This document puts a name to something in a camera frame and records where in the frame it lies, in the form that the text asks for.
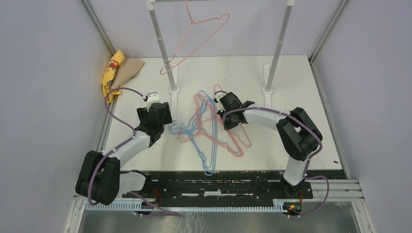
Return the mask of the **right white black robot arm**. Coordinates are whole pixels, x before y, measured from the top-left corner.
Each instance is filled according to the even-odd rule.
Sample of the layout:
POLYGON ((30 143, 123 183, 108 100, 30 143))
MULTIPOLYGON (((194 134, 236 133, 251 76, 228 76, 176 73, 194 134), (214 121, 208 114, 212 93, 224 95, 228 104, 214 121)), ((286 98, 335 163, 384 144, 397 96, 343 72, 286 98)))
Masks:
POLYGON ((226 131, 242 124, 256 124, 278 132, 289 156, 280 190, 287 198, 295 197, 307 177, 312 157, 323 148, 323 136, 307 112, 296 107, 287 113, 249 100, 241 102, 234 93, 225 91, 216 91, 214 102, 226 131))

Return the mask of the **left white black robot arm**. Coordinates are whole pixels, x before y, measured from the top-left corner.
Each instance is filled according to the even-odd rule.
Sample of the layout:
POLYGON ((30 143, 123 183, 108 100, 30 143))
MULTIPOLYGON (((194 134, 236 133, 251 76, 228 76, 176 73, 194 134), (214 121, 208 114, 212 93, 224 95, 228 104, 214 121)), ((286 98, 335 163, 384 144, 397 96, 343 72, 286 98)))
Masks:
POLYGON ((120 169, 138 153, 150 148, 172 123, 168 102, 155 102, 148 108, 137 108, 140 120, 124 142, 106 151, 89 151, 84 158, 75 192, 90 198, 91 204, 111 204, 120 190, 120 169))

